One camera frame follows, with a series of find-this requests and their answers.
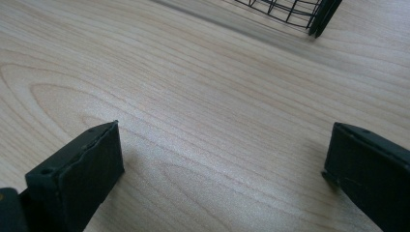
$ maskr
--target black wire rack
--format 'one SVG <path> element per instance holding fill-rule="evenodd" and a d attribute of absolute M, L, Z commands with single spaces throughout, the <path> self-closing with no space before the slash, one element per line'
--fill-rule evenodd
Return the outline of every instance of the black wire rack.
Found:
<path fill-rule="evenodd" d="M 235 0 L 276 20 L 300 28 L 317 38 L 341 0 Z"/>

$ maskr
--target wire mesh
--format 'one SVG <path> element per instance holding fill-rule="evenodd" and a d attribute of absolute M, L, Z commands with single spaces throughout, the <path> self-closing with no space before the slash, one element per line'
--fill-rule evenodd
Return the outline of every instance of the wire mesh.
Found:
<path fill-rule="evenodd" d="M 293 26 L 310 28 L 322 0 L 235 0 L 276 20 Z"/>

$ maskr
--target light wood grain surface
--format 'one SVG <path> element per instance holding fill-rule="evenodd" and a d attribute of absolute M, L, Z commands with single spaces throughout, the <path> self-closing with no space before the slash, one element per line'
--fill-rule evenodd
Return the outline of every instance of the light wood grain surface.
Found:
<path fill-rule="evenodd" d="M 157 2 L 0 1 L 0 188 L 117 119 L 86 231 L 378 231 L 320 171 L 335 121 L 410 148 L 410 2 L 344 0 L 317 40 Z"/>

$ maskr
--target wooden table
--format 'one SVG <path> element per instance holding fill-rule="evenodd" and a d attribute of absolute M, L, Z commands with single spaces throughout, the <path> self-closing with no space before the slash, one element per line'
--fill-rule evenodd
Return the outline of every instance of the wooden table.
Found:
<path fill-rule="evenodd" d="M 377 231 L 320 171 L 334 122 L 410 148 L 409 11 L 344 0 L 262 42 L 149 0 L 3 0 L 0 188 L 117 119 L 126 174 L 86 231 Z"/>

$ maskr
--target black object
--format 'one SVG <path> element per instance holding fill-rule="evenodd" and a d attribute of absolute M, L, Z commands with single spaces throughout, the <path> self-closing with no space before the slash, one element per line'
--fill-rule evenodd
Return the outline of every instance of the black object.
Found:
<path fill-rule="evenodd" d="M 0 230 L 82 231 L 123 173 L 118 122 L 91 128 L 28 172 L 20 195 L 0 189 Z"/>
<path fill-rule="evenodd" d="M 361 128 L 335 123 L 323 176 L 383 231 L 410 231 L 410 152 Z"/>
<path fill-rule="evenodd" d="M 276 20 L 302 27 L 318 38 L 322 35 L 341 0 L 235 0 Z"/>

